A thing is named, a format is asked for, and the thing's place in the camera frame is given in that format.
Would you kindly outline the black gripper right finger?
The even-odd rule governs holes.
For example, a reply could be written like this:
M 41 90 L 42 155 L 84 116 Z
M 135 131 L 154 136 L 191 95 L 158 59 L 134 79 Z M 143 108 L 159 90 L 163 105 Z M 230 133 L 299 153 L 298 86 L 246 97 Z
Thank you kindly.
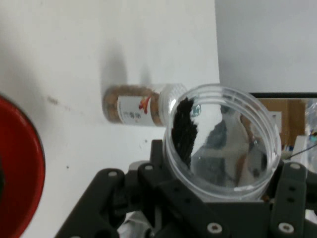
M 299 163 L 282 167 L 270 216 L 272 238 L 315 238 L 317 225 L 305 218 L 317 212 L 317 174 Z

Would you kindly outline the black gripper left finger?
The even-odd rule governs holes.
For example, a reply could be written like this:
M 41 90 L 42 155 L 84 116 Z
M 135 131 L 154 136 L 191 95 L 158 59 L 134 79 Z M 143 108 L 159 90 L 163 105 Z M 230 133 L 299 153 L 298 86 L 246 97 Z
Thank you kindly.
M 162 166 L 163 142 L 153 140 L 150 160 L 135 170 L 99 171 L 56 236 L 116 238 L 126 214 L 141 211 L 156 238 L 228 238 L 215 212 Z

